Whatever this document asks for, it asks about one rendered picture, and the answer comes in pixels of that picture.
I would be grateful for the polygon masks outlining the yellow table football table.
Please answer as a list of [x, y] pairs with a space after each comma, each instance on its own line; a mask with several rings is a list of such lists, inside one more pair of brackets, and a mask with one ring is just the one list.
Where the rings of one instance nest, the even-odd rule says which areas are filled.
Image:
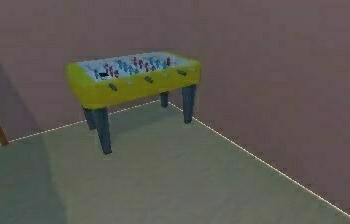
[[195, 59], [157, 51], [71, 62], [66, 65], [65, 74], [88, 127], [98, 133], [102, 152], [110, 154], [110, 106], [158, 95], [165, 108], [169, 104], [169, 92], [180, 89], [184, 122], [189, 124], [201, 70], [202, 63]]

